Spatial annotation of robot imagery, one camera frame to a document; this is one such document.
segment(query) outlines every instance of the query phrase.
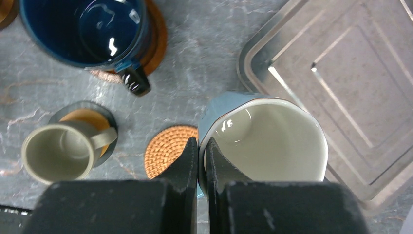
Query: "gray marble surface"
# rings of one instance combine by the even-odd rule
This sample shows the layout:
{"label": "gray marble surface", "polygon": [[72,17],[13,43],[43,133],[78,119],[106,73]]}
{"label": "gray marble surface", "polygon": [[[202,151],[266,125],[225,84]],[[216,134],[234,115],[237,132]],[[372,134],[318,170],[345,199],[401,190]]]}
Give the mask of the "gray marble surface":
{"label": "gray marble surface", "polygon": [[[146,179],[144,152],[157,132],[175,124],[196,125],[212,97],[244,90],[235,70],[238,53],[286,1],[155,0],[166,19],[168,47],[150,75],[152,91],[141,98],[51,59],[17,18],[0,32],[0,203],[34,207],[46,186],[23,169],[21,144],[53,113],[80,100],[107,107],[119,124],[114,154],[87,179]],[[372,232],[398,233],[412,203],[409,188],[368,219]],[[198,200],[198,233],[209,233],[206,198]]]}

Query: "dark blue mug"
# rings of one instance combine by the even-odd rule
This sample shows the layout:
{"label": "dark blue mug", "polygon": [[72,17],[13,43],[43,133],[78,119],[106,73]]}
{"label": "dark blue mug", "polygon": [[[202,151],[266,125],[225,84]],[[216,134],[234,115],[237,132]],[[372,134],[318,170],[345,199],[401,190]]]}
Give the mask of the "dark blue mug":
{"label": "dark blue mug", "polygon": [[115,70],[136,95],[150,90],[139,63],[151,35],[143,0],[20,0],[20,12],[29,34],[57,60]]}

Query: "mug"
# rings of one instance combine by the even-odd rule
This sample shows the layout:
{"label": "mug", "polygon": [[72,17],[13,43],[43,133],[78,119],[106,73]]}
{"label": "mug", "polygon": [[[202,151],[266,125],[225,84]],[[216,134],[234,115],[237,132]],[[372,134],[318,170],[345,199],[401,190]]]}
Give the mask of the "mug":
{"label": "mug", "polygon": [[116,138],[114,127],[98,131],[83,121],[62,121],[30,133],[21,157],[29,174],[45,184],[82,179],[100,158],[102,147]]}
{"label": "mug", "polygon": [[48,54],[87,70],[115,70],[136,95],[150,90],[139,60],[150,43],[143,0],[20,0],[27,31]]}
{"label": "mug", "polygon": [[198,124],[199,184],[206,194],[205,148],[213,137],[224,157],[255,181],[321,182],[328,146],[309,113],[280,98],[225,92]]}

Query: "mug handle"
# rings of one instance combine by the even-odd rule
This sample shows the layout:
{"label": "mug handle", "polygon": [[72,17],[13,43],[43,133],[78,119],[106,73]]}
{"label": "mug handle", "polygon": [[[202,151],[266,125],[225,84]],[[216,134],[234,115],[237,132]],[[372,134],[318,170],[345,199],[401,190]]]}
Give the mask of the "mug handle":
{"label": "mug handle", "polygon": [[129,66],[119,71],[118,74],[122,79],[122,83],[135,95],[143,96],[150,91],[148,77],[141,64]]}
{"label": "mug handle", "polygon": [[117,139],[117,132],[114,127],[110,127],[91,137],[92,144],[95,149],[109,145]]}

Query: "beige cup handle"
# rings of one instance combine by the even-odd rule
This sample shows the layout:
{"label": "beige cup handle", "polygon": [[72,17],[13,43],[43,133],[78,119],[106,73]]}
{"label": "beige cup handle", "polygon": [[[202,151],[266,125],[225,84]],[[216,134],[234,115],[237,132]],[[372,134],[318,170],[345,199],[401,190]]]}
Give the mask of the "beige cup handle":
{"label": "beige cup handle", "polygon": [[101,131],[99,134],[91,137],[91,141],[95,149],[102,148],[105,145],[109,145],[117,138],[117,132],[114,127],[110,127]]}

